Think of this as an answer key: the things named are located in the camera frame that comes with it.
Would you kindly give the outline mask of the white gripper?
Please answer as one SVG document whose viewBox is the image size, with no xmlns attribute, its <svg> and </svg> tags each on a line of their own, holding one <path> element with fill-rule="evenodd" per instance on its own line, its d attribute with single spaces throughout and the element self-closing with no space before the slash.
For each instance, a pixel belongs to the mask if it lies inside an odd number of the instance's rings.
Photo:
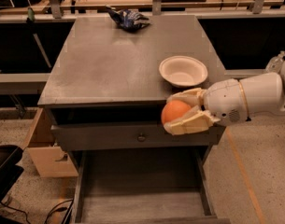
<svg viewBox="0 0 285 224">
<path fill-rule="evenodd" d="M 163 124 L 172 135 L 200 133 L 207 131 L 215 123 L 229 126 L 244 122 L 249 117 L 249 110 L 241 83 L 228 79 L 213 84 L 206 89 L 193 88 L 169 96 L 167 103 L 181 101 L 192 107 L 178 119 Z"/>
</svg>

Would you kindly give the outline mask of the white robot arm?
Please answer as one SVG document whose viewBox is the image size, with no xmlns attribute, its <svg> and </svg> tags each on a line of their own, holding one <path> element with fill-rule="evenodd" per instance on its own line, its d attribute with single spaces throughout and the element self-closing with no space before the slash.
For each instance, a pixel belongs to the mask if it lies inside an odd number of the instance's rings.
<svg viewBox="0 0 285 224">
<path fill-rule="evenodd" d="M 207 89 L 175 93 L 161 113 L 172 135 L 200 133 L 218 124 L 229 126 L 255 115 L 285 116 L 285 60 L 270 61 L 274 70 L 254 77 L 227 79 Z"/>
</svg>

